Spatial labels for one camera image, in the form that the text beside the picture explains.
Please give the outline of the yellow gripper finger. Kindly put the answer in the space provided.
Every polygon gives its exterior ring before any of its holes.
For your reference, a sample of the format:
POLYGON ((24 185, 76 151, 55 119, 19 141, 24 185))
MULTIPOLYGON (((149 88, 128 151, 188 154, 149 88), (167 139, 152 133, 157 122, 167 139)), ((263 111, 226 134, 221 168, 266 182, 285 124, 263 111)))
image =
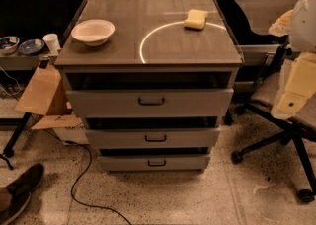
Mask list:
POLYGON ((276 115, 296 115, 316 92, 316 54, 286 59, 279 74, 276 115))

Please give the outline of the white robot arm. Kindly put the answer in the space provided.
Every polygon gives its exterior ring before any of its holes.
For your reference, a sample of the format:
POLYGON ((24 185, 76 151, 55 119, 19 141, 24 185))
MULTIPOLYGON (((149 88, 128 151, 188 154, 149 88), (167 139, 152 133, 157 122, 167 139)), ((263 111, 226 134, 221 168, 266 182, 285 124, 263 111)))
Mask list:
POLYGON ((291 11, 269 28, 275 36, 289 35, 289 44, 300 54, 281 67, 272 116, 295 116, 316 92, 316 0, 299 0, 291 11))

